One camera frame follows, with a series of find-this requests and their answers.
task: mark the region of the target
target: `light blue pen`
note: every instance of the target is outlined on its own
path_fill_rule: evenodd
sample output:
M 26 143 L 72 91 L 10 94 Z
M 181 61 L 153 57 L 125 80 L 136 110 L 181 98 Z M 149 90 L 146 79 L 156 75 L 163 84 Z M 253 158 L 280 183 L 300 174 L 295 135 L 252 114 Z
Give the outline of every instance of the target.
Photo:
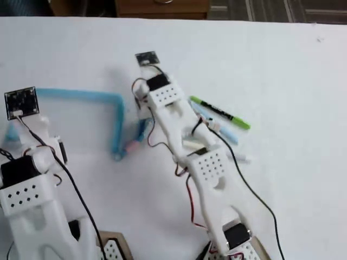
M 212 118 L 213 120 L 215 120 L 208 112 L 205 111 L 205 109 L 201 108 L 198 104 L 194 102 L 190 102 L 190 105 L 195 111 L 200 113 L 204 118 L 206 119 Z M 237 137 L 227 127 L 221 125 L 220 133 L 224 135 L 230 142 L 236 145 L 239 143 Z

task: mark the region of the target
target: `pink object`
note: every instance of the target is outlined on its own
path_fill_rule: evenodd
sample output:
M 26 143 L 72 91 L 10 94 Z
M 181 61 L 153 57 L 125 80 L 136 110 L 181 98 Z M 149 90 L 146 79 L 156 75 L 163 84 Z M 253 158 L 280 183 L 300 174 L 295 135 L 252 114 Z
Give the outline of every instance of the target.
M 125 146 L 125 150 L 127 153 L 131 153 L 132 151 L 135 151 L 139 146 L 140 142 L 138 141 L 131 141 Z

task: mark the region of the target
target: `circuit board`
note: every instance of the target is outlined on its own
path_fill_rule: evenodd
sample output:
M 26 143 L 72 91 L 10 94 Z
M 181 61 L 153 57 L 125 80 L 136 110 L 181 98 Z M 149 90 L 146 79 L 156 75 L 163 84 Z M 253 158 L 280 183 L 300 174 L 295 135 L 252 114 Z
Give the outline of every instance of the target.
M 5 104 L 7 120 L 40 112 L 35 87 L 5 93 Z

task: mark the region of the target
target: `cable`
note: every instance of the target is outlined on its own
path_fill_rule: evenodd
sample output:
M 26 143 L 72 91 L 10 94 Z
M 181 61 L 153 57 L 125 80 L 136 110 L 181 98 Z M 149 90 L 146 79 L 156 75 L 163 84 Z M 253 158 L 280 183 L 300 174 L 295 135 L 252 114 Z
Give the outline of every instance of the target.
M 237 256 L 241 256 L 241 260 L 244 260 L 245 258 L 244 254 L 242 252 L 239 252 L 229 256 L 229 259 L 232 260 L 232 257 L 236 258 Z
M 134 80 L 133 84 L 131 85 L 131 92 L 132 94 L 135 96 L 135 98 L 137 99 L 135 93 L 134 93 L 134 87 L 135 87 L 135 84 L 136 82 L 138 82 L 139 80 L 144 80 L 144 81 L 147 81 L 146 79 L 144 79 L 143 77 L 138 77 L 137 79 Z
M 152 145 L 152 144 L 150 143 L 150 137 L 151 137 L 151 135 L 152 135 L 152 133 L 153 133 L 153 131 L 154 131 L 154 128 L 155 128 L 155 126 L 156 126 L 156 119 L 155 119 L 155 117 L 154 117 L 154 115 L 153 115 L 152 109 L 151 109 L 150 107 L 148 107 L 148 109 L 149 109 L 149 111 L 150 111 L 150 113 L 151 113 L 151 115 L 152 115 L 153 126 L 152 126 L 152 129 L 151 129 L 150 133 L 148 134 L 148 137 L 147 137 L 147 144 L 148 144 L 150 147 L 156 147 L 156 146 L 158 146 L 158 145 L 165 145 L 165 146 L 167 147 L 167 149 L 169 149 L 169 151 L 170 151 L 171 154 L 173 155 L 173 154 L 174 154 L 173 151 L 171 150 L 171 148 L 170 148 L 165 142 L 158 142 L 158 143 L 156 143 L 155 145 Z
M 12 242 L 12 244 L 10 245 L 9 251 L 7 251 L 7 254 L 6 254 L 6 260 L 10 259 L 10 252 L 11 252 L 11 249 L 12 249 L 14 244 L 15 244 L 15 242 Z
M 191 131 L 191 135 L 194 135 L 195 130 L 197 129 L 197 127 L 203 122 L 202 118 L 199 118 L 199 121 L 196 123 L 196 125 L 193 127 L 192 131 Z
M 218 253 L 218 250 L 212 250 L 212 248 L 213 248 L 213 243 L 211 242 L 211 247 L 210 247 L 210 249 L 208 250 L 208 252 L 209 252 L 210 254 Z
M 47 146 L 46 143 L 37 135 L 35 134 L 25 123 L 24 121 L 20 118 L 20 117 L 17 117 L 17 119 L 19 120 L 20 123 L 22 123 L 29 131 L 29 133 L 43 146 Z M 63 170 L 66 172 L 66 174 L 68 175 L 72 185 L 74 186 L 74 189 L 83 205 L 83 207 L 85 208 L 92 224 L 93 224 L 93 227 L 94 227 L 94 230 L 95 232 L 97 233 L 97 237 L 98 237 L 98 241 L 99 241 L 99 244 L 100 244 L 100 249 L 101 249 L 101 252 L 102 252 L 102 256 L 104 257 L 104 259 L 107 259 L 106 258 L 106 254 L 105 254 L 105 250 L 104 250 L 104 247 L 103 247 L 103 244 L 102 244 L 102 240 L 101 240 L 101 236 L 100 236 L 100 233 L 99 233 L 99 230 L 97 228 L 97 225 L 94 221 L 94 218 L 91 214 L 91 212 L 89 211 L 88 207 L 87 207 L 87 204 L 85 203 L 79 189 L 77 188 L 77 185 L 75 183 L 75 180 L 74 178 L 72 177 L 71 173 L 69 172 L 68 168 L 64 165 L 64 163 L 58 158 L 58 156 L 56 155 L 56 153 L 53 153 L 53 157 L 54 159 L 56 160 L 56 162 L 63 168 Z
M 49 147 L 51 150 L 52 150 L 52 153 L 55 153 L 55 150 L 53 147 L 49 146 L 49 145 L 37 145 L 36 147 Z M 28 149 L 26 149 L 24 152 L 23 152 L 23 156 L 24 155 L 27 155 L 27 152 L 29 152 L 31 150 L 31 148 L 29 147 Z
M 59 182 L 58 184 L 55 185 L 55 186 L 58 187 L 58 186 L 63 182 L 63 179 L 62 179 L 58 174 L 55 174 L 55 173 L 53 174 L 53 176 L 54 176 L 54 177 L 57 177 L 57 178 L 60 180 L 60 182 Z
M 157 65 L 148 64 L 148 65 L 145 65 L 145 66 L 146 66 L 146 67 L 154 67 L 154 68 L 156 68 L 161 74 L 165 74 L 165 73 L 163 72 L 163 70 L 160 69 Z
M 200 228 L 207 229 L 207 227 L 205 227 L 205 226 L 203 226 L 203 225 L 201 225 L 201 224 L 198 224 L 198 223 L 195 223 L 195 222 L 194 222 L 194 201 L 193 201 L 193 196 L 192 196 L 192 194 L 191 194 L 191 191 L 190 191 L 190 188 L 189 188 L 189 184 L 188 184 L 188 181 L 189 181 L 189 178 L 190 178 L 190 177 L 191 177 L 191 175 L 188 175 L 187 180 L 185 181 L 185 185 L 186 185 L 186 187 L 187 187 L 187 191 L 188 191 L 188 195 L 189 195 L 189 199 L 190 199 L 190 208 L 191 208 L 190 221 L 191 221 L 194 225 L 196 225 L 196 226 L 198 226 L 198 227 L 200 227 Z
M 10 161 L 13 161 L 15 158 L 13 158 L 12 154 L 9 151 L 6 151 L 2 148 L 0 148 L 0 154 L 2 154 L 3 156 L 5 156 L 7 159 L 9 159 Z
M 251 193 L 269 210 L 269 212 L 271 213 L 272 217 L 273 217 L 273 220 L 274 220 L 274 225 L 275 225 L 275 234 L 276 234 L 276 240 L 277 240 L 277 246 L 278 246 L 278 249 L 280 251 L 280 254 L 281 254 L 281 257 L 282 257 L 282 260 L 285 260 L 284 258 L 284 255 L 283 255 L 283 252 L 282 252 L 282 248 L 281 248 L 281 244 L 280 244 L 280 239 L 279 239 L 279 235 L 278 235 L 278 228 L 277 228 L 277 219 L 276 219 L 276 215 L 275 213 L 273 213 L 272 209 L 265 203 L 265 201 L 263 201 L 259 195 L 251 188 L 251 186 L 248 184 L 248 182 L 246 181 L 246 179 L 244 178 L 243 174 L 241 173 L 241 170 L 239 168 L 239 165 L 237 164 L 237 161 L 236 161 L 236 157 L 235 157 L 235 154 L 234 154 L 234 151 L 233 149 L 231 148 L 231 146 L 225 141 L 225 139 L 223 137 L 221 137 L 219 134 L 217 134 L 215 131 L 213 131 L 212 129 L 209 128 L 209 130 L 214 133 L 219 139 L 221 139 L 225 145 L 229 148 L 230 152 L 232 153 L 232 156 L 233 156 L 233 160 L 234 160 L 234 163 L 235 163 L 235 166 L 236 166 L 236 169 L 241 177 L 241 179 L 243 180 L 243 182 L 246 184 L 246 186 L 248 187 L 248 189 L 251 191 Z

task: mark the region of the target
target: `plastic part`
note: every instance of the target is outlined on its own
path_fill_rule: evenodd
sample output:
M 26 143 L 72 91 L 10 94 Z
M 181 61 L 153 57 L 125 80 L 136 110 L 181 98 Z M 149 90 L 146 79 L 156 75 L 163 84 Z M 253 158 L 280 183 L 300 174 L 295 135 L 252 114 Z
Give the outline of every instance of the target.
M 169 84 L 165 87 L 158 88 L 151 91 L 148 97 L 148 103 L 155 109 L 164 107 L 170 103 L 180 100 L 183 97 L 183 93 L 180 88 L 177 88 L 174 84 Z
M 142 76 L 147 78 L 148 71 L 142 67 Z M 201 124 L 194 132 L 194 138 L 200 142 L 206 153 L 191 154 L 183 149 L 182 139 L 190 133 L 198 122 L 198 116 L 192 110 L 177 83 L 170 77 L 170 85 L 148 93 L 147 105 L 159 122 L 168 139 L 175 160 L 188 171 L 197 186 L 201 210 L 208 228 L 208 235 L 217 245 L 219 252 L 227 255 L 228 242 L 223 226 L 239 221 L 239 215 L 232 208 L 232 172 L 231 162 L 226 150 L 217 145 L 215 136 L 205 124 Z M 140 88 L 145 92 L 146 84 Z
M 0 190 L 0 201 L 7 217 L 20 260 L 38 259 L 43 249 L 46 259 L 95 260 L 97 248 L 92 223 L 80 221 L 81 236 L 71 234 L 55 184 L 44 174 Z
M 55 163 L 53 153 L 49 147 L 39 147 L 32 155 L 36 169 L 44 174 Z
M 229 253 L 229 256 L 221 255 L 213 244 L 210 244 L 208 250 L 203 257 L 203 260 L 224 259 L 224 260 L 242 260 L 242 257 L 237 255 L 243 253 L 244 260 L 267 260 L 267 258 L 261 258 L 256 249 L 253 248 L 250 242 L 245 242 L 238 246 Z
M 188 170 L 199 191 L 202 213 L 213 236 L 212 240 L 218 251 L 225 255 L 229 246 L 222 228 L 222 216 L 224 209 L 232 206 L 228 199 L 222 199 L 232 197 L 232 169 L 225 149 L 216 145 L 211 147 L 210 152 L 188 159 Z M 234 212 L 234 219 L 238 218 L 238 214 Z
M 123 256 L 120 253 L 118 245 L 114 240 L 109 240 L 104 246 L 104 250 L 106 253 L 107 260 L 123 260 Z M 99 252 L 98 259 L 104 260 L 100 247 L 98 247 L 98 252 Z

